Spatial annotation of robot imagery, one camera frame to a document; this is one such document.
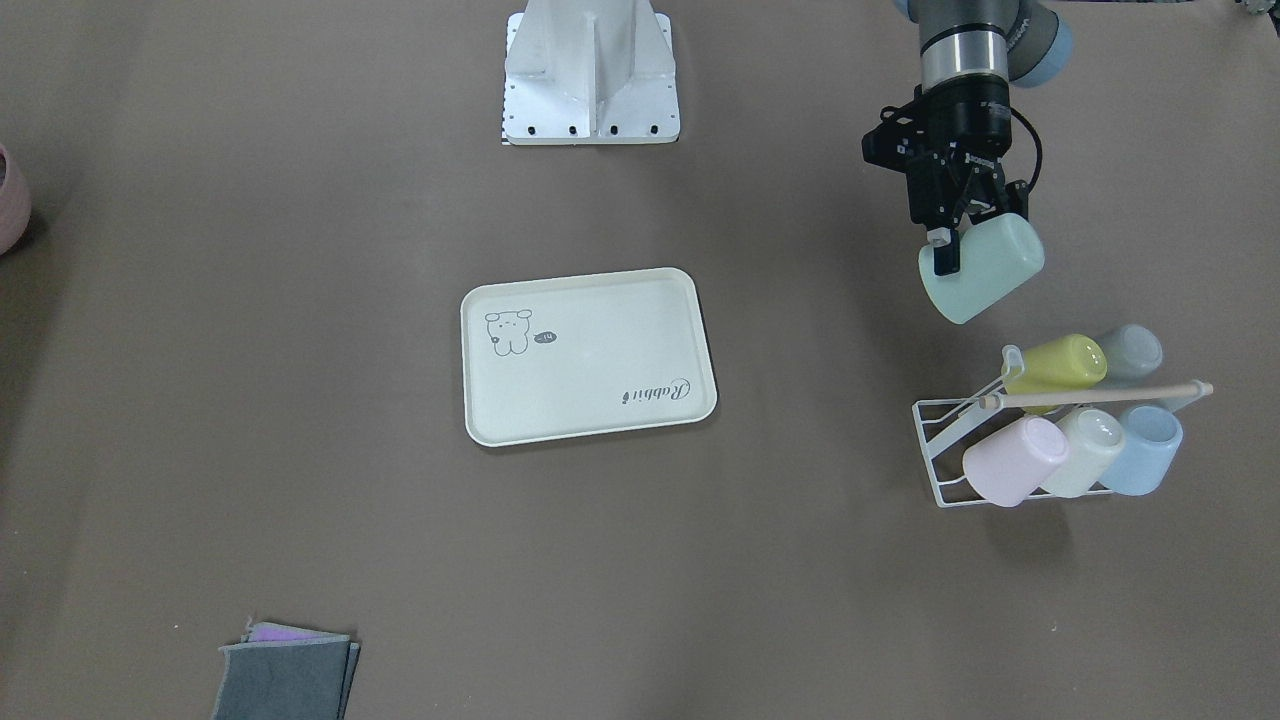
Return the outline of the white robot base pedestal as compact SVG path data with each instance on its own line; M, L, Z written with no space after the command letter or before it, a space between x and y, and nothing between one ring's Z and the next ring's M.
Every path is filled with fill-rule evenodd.
M673 26L649 1L530 1L506 22L502 141L673 143Z

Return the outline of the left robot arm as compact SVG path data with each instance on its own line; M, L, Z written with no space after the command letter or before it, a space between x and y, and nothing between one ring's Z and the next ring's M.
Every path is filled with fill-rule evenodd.
M1038 177L1010 181L1012 127L1034 132L1011 87L1038 87L1068 64L1069 24L1038 1L901 1L916 24L922 79L909 102L881 110L864 135L867 163L901 173L911 220L924 227L941 277L961 269L963 219L1028 217Z

